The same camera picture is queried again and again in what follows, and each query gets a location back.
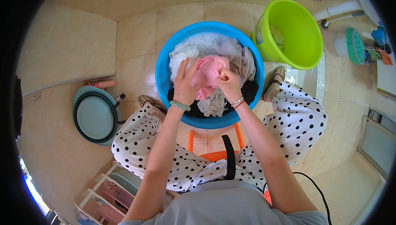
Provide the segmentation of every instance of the foot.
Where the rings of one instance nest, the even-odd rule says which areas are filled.
[[[283,82],[283,77],[280,74],[275,74],[274,80],[277,80],[279,83]],[[263,99],[266,102],[272,102],[272,99],[280,93],[279,84],[272,83],[270,87],[268,87],[267,91],[263,95]]]
[[[155,106],[155,104],[153,104],[153,103],[150,102],[149,100],[147,100],[147,101],[143,104],[143,106],[149,105],[149,104],[151,104],[151,106],[150,106],[150,108],[148,109],[148,113],[149,113],[150,115],[155,116],[155,117],[157,117],[158,119],[160,119],[160,120],[161,120],[161,123],[164,122],[166,114],[164,114],[163,112],[161,112],[161,110],[158,109],[158,108]]]

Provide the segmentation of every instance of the polka dot pants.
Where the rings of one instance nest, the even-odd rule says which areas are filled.
[[[282,82],[281,89],[284,91],[273,99],[275,112],[267,115],[263,123],[279,142],[291,166],[318,141],[326,129],[328,117],[323,105],[301,88]],[[161,124],[160,119],[149,115],[150,106],[146,104],[129,117],[111,148],[115,159],[140,178],[145,174]],[[249,143],[235,155],[235,163],[236,180],[263,189],[266,182],[263,169]],[[226,169],[225,159],[210,162],[177,144],[167,188],[188,192],[202,183],[225,179]]]

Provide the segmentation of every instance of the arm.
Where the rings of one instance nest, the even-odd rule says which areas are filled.
[[[188,59],[180,65],[175,78],[174,100],[191,105],[198,88],[191,86],[191,77],[199,63],[199,59],[186,73]],[[153,218],[164,210],[166,184],[173,164],[176,148],[176,134],[184,110],[175,106],[168,109],[165,120],[151,149],[142,183],[132,205],[122,221]]]
[[[233,103],[242,94],[238,77],[223,69],[216,80],[229,102]],[[272,206],[284,214],[317,210],[294,177],[288,162],[274,136],[253,113],[246,102],[237,107],[238,113],[249,138],[271,192]]]

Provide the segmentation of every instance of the lime green bucket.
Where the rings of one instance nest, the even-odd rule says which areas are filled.
[[[282,34],[283,51],[276,45],[270,25]],[[270,2],[252,39],[265,61],[286,63],[295,69],[313,69],[322,57],[323,40],[318,24],[308,10],[292,0]]]

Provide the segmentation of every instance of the red string bracelet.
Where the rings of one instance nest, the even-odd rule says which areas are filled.
[[[238,104],[234,109],[236,109],[238,106],[240,106],[244,102],[245,102],[245,100],[242,100],[242,102],[240,104]]]

